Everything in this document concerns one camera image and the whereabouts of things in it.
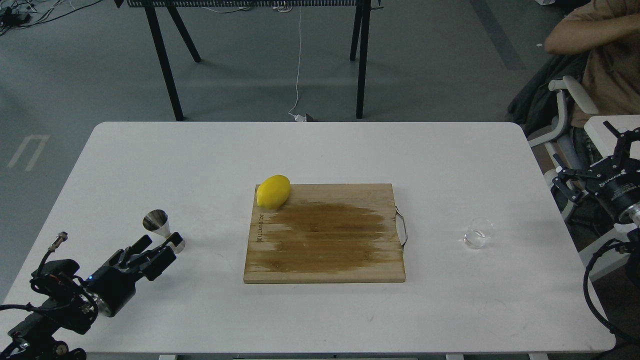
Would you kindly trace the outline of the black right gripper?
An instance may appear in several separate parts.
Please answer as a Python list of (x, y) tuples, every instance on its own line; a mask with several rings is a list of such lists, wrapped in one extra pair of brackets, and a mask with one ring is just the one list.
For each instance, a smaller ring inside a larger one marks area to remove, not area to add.
[[(638, 224), (640, 200), (640, 162), (630, 158), (633, 142), (640, 139), (640, 128), (619, 132), (610, 121), (603, 125), (616, 138), (613, 155), (589, 165), (585, 170), (566, 166), (558, 153), (551, 157), (557, 162), (557, 175), (551, 180), (569, 202), (580, 204), (583, 198), (596, 198), (615, 223)], [(574, 187), (583, 181), (583, 189)]]

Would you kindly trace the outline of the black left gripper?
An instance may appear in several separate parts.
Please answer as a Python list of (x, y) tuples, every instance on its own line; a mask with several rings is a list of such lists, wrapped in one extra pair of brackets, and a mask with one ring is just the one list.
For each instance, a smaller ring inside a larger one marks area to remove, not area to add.
[(144, 276), (154, 281), (184, 250), (184, 239), (173, 232), (153, 250), (142, 253), (153, 243), (149, 235), (142, 235), (133, 245), (113, 254), (86, 280), (86, 291), (93, 297), (98, 312), (114, 317), (136, 293), (135, 283)]

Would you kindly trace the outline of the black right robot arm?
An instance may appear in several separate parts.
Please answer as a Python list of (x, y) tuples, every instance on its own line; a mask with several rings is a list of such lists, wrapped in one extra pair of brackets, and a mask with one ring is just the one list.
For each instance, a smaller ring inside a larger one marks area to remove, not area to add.
[(585, 265), (587, 307), (617, 347), (639, 345), (639, 116), (595, 116), (602, 159), (585, 170), (556, 155), (546, 174)]

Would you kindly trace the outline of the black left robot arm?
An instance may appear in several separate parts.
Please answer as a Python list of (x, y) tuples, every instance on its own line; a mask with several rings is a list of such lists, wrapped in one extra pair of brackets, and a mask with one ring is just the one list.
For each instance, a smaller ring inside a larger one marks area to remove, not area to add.
[(72, 259), (49, 260), (68, 238), (60, 232), (32, 272), (30, 288), (47, 296), (31, 303), (3, 304), (2, 310), (24, 310), (29, 314), (7, 334), (11, 343), (1, 352), (3, 360), (84, 360), (87, 353), (71, 349), (54, 338), (60, 329), (84, 335), (98, 316), (114, 317), (136, 293), (137, 281), (155, 280), (185, 248), (178, 232), (150, 249), (151, 237), (144, 235), (132, 246), (119, 249), (89, 277), (77, 275), (79, 264)]

